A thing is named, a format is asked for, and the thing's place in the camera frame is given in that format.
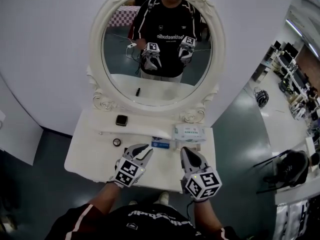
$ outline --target watch face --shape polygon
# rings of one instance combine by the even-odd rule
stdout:
[[[127,125],[127,122],[128,122],[128,117],[125,116],[125,115],[118,115],[118,116],[116,117],[115,123],[116,123],[117,125],[126,126],[126,125]]]

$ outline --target black pen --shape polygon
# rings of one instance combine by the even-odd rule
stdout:
[[[140,94],[140,88],[138,88],[138,90],[136,90],[135,96],[139,97]]]

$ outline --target wire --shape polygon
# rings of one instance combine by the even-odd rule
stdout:
[[[245,90],[245,92],[249,95],[249,97],[251,98],[251,99],[256,99],[255,97],[252,97],[251,95],[250,95],[250,93],[247,91],[247,88],[246,87],[243,87],[243,89]]]
[[[119,38],[128,39],[128,40],[130,41],[130,43],[131,43],[131,44],[133,44],[133,42],[131,41],[131,39],[130,39],[130,38],[128,38],[128,37],[121,36],[121,35],[114,34],[114,33],[107,33],[107,35],[114,35],[114,36],[119,37]]]
[[[201,51],[211,51],[211,49],[204,49],[204,50],[194,50],[193,52],[201,52]]]
[[[137,58],[134,58],[134,51],[135,51],[135,49],[132,49],[131,57],[133,58],[133,60],[134,60],[135,62],[140,63],[140,62],[139,62],[140,54],[139,54],[139,56],[138,56]]]
[[[191,220],[190,214],[189,214],[189,206],[192,205],[194,201],[192,200],[187,206],[186,206],[186,215],[188,216],[188,221]]]
[[[139,69],[141,68],[141,58],[140,58],[140,57],[139,57],[139,59],[138,59],[138,63],[139,63],[138,69],[137,69],[136,72],[135,72],[136,75],[139,74]]]
[[[258,103],[259,108],[263,108],[269,101],[269,95],[265,90],[261,90],[259,87],[253,89],[255,100]]]
[[[134,50],[133,50],[132,53],[131,53],[131,57],[129,57],[129,56],[128,56],[128,49],[129,49],[129,47],[127,47],[126,50],[125,50],[125,56],[126,56],[128,59],[130,59],[130,60],[139,59],[139,57],[136,57],[136,58],[133,57]]]

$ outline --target forearm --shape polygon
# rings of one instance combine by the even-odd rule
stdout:
[[[147,45],[147,41],[146,41],[146,39],[144,39],[144,38],[137,39],[137,40],[135,41],[135,43],[136,43],[136,46],[137,46],[140,50],[144,50],[145,47],[146,47],[146,45]]]
[[[107,183],[99,194],[88,203],[99,209],[104,215],[108,214],[119,196],[121,188],[115,183]]]
[[[222,229],[209,200],[194,203],[194,219],[196,227],[207,234],[214,233]]]

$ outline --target white vanity table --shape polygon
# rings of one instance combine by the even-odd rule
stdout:
[[[98,109],[88,109],[82,111],[78,124],[76,126],[70,148],[65,160],[64,167],[67,171],[76,173],[89,180],[96,182],[106,182],[115,173],[116,161],[124,153],[124,148],[137,143],[146,143],[151,145],[151,137],[128,134],[128,133],[102,133],[100,135],[97,129],[90,121],[90,117],[94,117],[97,122],[104,124],[105,112]],[[112,123],[116,120],[117,113],[111,112],[110,118]],[[136,124],[133,127],[141,125],[145,120],[153,120],[146,116],[129,116],[127,127],[130,124]],[[172,129],[170,121],[160,120],[155,122],[154,126],[161,123],[163,132],[166,129]],[[124,127],[116,126],[120,131],[124,131]],[[215,144],[212,128],[205,129],[206,142],[201,145],[201,154],[205,156],[208,163],[213,169],[216,168]],[[118,138],[122,144],[119,147],[113,145],[113,140]],[[180,180],[184,175],[181,167],[180,152],[175,150],[174,141],[170,143],[170,149],[153,148],[153,155],[147,164],[147,170],[136,186],[157,188],[167,191],[182,192]]]
[[[218,79],[224,68],[225,36],[213,5],[207,0],[186,0],[194,5],[208,24],[211,54],[205,73],[195,86],[186,83],[141,79],[111,74],[103,56],[106,26],[113,13],[127,0],[107,0],[98,12],[90,34],[90,65],[87,76],[93,86],[93,106],[82,111],[64,167],[67,171],[96,182],[106,182],[115,173],[115,163],[124,149],[135,144],[149,144],[152,137],[171,140],[170,148],[153,147],[146,172],[136,186],[182,192],[184,175],[180,147],[190,144],[173,141],[174,125],[203,124],[206,103],[218,91]],[[116,125],[118,115],[128,116],[125,127]],[[199,152],[216,168],[213,130],[205,128],[206,141]],[[116,147],[114,139],[120,139]]]

